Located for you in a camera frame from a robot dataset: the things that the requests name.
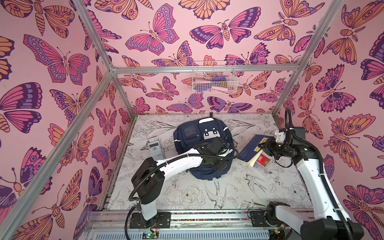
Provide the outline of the navy blue book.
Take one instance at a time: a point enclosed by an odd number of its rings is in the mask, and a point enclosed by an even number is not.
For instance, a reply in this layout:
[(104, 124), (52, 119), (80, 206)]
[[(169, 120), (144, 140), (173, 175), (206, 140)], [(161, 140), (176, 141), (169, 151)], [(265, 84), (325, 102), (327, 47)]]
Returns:
[(250, 142), (241, 150), (238, 159), (247, 163), (251, 167), (258, 165), (256, 163), (256, 159), (261, 153), (268, 156), (261, 150), (259, 144), (266, 142), (269, 138), (269, 136), (265, 135), (255, 135), (250, 140)]

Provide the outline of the navy blue backpack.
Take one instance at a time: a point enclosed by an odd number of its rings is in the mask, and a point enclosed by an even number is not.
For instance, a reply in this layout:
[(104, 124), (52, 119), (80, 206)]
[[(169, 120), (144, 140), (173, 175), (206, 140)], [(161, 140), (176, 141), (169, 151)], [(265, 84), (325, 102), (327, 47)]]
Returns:
[[(215, 143), (223, 144), (225, 148), (221, 155), (225, 154), (228, 150), (233, 150), (233, 156), (235, 155), (235, 146), (231, 131), (225, 123), (219, 119), (208, 117), (200, 120), (193, 120), (181, 124), (174, 131), (174, 144), (178, 154), (183, 154), (195, 146), (200, 146), (206, 143), (215, 151), (217, 150), (217, 147), (214, 146)], [(208, 181), (219, 179), (228, 171), (225, 171), (224, 174), (220, 174), (202, 167), (202, 163), (196, 168), (189, 169), (189, 172), (195, 178)]]

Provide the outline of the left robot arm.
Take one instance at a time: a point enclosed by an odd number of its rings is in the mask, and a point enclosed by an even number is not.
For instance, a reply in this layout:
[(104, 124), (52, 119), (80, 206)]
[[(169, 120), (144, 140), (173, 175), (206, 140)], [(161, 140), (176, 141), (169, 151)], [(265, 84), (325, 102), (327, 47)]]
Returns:
[(139, 211), (138, 223), (144, 228), (151, 228), (159, 222), (156, 200), (166, 180), (200, 165), (211, 165), (221, 173), (228, 165), (227, 161), (238, 155), (236, 148), (216, 139), (211, 143), (196, 144), (173, 158), (157, 161), (152, 157), (145, 159), (131, 179), (134, 189), (129, 196), (130, 202), (136, 202), (131, 211)]

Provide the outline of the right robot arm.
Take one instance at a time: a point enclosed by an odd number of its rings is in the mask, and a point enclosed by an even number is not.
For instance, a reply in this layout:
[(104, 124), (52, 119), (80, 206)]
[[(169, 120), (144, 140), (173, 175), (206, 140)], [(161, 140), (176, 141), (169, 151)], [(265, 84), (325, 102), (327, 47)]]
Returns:
[(276, 229), (282, 225), (297, 232), (303, 240), (360, 240), (364, 236), (361, 224), (354, 223), (338, 200), (325, 172), (323, 157), (317, 147), (296, 134), (290, 109), (285, 111), (285, 128), (260, 143), (260, 155), (274, 160), (287, 157), (295, 166), (313, 205), (309, 219), (280, 202), (270, 202), (264, 220)]

